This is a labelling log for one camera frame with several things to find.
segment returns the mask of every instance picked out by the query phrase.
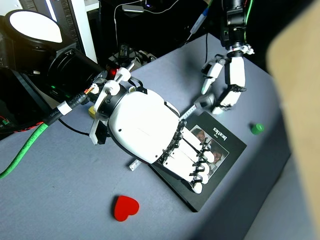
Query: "black book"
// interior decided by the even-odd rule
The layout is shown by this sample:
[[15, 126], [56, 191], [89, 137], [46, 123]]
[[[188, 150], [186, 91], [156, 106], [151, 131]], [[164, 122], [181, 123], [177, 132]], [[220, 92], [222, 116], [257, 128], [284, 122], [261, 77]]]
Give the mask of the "black book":
[[210, 141], [211, 152], [215, 157], [213, 163], [208, 163], [210, 167], [208, 174], [209, 181], [207, 184], [202, 185], [202, 192], [200, 194], [193, 192], [186, 181], [178, 179], [159, 165], [159, 163], [155, 162], [151, 164], [150, 167], [193, 212], [198, 212], [247, 145], [207, 112], [203, 112], [199, 116], [191, 116], [188, 119], [186, 127], [196, 135], [200, 141], [204, 141], [205, 138], [207, 138], [206, 142]]

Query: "red heart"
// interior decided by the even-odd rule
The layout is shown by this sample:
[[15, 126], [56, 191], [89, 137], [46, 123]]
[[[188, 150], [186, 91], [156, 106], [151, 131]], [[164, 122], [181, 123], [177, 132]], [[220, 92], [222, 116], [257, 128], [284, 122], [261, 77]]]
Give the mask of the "red heart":
[[114, 208], [114, 217], [119, 222], [125, 221], [129, 215], [135, 215], [139, 210], [139, 203], [128, 196], [119, 196]]

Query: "green bottle cap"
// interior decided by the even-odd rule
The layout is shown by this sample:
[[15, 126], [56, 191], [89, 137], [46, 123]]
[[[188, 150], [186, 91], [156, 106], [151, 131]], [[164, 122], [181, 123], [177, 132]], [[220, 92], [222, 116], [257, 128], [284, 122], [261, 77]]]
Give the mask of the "green bottle cap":
[[255, 125], [253, 125], [253, 127], [251, 128], [251, 132], [254, 135], [258, 135], [260, 133], [262, 133], [265, 130], [265, 126], [261, 123], [257, 123]]

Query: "beige blurry object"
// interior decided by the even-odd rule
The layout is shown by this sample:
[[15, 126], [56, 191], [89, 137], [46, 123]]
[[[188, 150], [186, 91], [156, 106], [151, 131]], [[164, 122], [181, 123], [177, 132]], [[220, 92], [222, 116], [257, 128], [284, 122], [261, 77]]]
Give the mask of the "beige blurry object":
[[297, 156], [314, 226], [320, 236], [320, 1], [271, 44], [268, 67], [282, 98], [286, 128]]

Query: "gray table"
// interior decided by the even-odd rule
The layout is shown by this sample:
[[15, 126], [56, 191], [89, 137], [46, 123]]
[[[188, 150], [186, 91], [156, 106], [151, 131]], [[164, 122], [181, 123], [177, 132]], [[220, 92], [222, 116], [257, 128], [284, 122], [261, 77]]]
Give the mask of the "gray table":
[[[220, 41], [208, 37], [208, 56], [223, 54]], [[200, 92], [205, 38], [136, 70], [146, 88], [159, 93], [181, 112]], [[272, 78], [245, 60], [247, 92], [234, 110], [216, 117], [247, 148], [198, 213], [187, 206], [147, 166], [128, 169], [132, 158], [112, 140], [94, 146], [56, 122], [0, 181], [1, 240], [182, 240], [242, 239], [271, 190], [290, 150]], [[220, 94], [224, 74], [214, 84]], [[63, 118], [89, 131], [88, 105]], [[250, 123], [263, 123], [253, 135]], [[0, 141], [0, 169], [5, 169], [30, 131]], [[137, 199], [140, 210], [125, 222], [113, 218], [115, 197]]]

